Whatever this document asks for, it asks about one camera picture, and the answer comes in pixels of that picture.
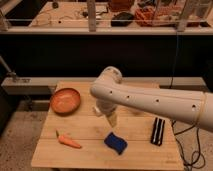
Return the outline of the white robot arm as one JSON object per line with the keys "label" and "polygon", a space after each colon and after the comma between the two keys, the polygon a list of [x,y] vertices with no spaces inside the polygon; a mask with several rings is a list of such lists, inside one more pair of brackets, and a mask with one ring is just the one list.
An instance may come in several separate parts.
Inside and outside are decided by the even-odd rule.
{"label": "white robot arm", "polygon": [[213,132],[213,93],[127,86],[120,70],[112,66],[92,83],[90,93],[112,127],[116,125],[113,113],[122,105]]}

